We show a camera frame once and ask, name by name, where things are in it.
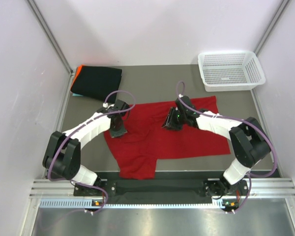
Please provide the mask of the red t shirt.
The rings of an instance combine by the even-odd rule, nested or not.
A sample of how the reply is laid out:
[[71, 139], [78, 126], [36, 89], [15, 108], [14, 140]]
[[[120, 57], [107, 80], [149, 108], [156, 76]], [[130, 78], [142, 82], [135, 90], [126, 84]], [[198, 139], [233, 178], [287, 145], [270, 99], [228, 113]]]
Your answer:
[[181, 131], [162, 128], [175, 103], [137, 104], [124, 121], [127, 133], [112, 138], [104, 133], [105, 141], [120, 168], [120, 177], [154, 178], [157, 160], [230, 154], [228, 140], [208, 131], [185, 125]]

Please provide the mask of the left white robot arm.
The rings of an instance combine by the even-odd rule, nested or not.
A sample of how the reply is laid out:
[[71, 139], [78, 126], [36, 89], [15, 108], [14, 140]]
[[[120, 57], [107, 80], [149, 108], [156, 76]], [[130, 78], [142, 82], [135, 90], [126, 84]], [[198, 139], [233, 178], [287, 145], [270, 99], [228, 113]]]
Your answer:
[[129, 110], [130, 106], [118, 99], [113, 105], [104, 104], [77, 127], [63, 133], [52, 133], [42, 161], [48, 174], [79, 182], [85, 185], [85, 190], [91, 195], [98, 194], [102, 188], [100, 177], [81, 165], [81, 150], [103, 132], [108, 131], [112, 138], [127, 133], [122, 117]]

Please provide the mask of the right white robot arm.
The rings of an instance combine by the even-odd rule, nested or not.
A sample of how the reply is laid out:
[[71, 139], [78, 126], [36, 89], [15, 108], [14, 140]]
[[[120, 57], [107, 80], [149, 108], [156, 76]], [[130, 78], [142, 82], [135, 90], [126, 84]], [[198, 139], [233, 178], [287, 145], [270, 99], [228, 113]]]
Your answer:
[[197, 110], [191, 99], [181, 94], [175, 104], [170, 108], [163, 128], [180, 131], [184, 125], [188, 125], [231, 141], [235, 159], [218, 181], [223, 194], [230, 195], [236, 191], [244, 176], [273, 150], [269, 138], [253, 117], [237, 119], [207, 109]]

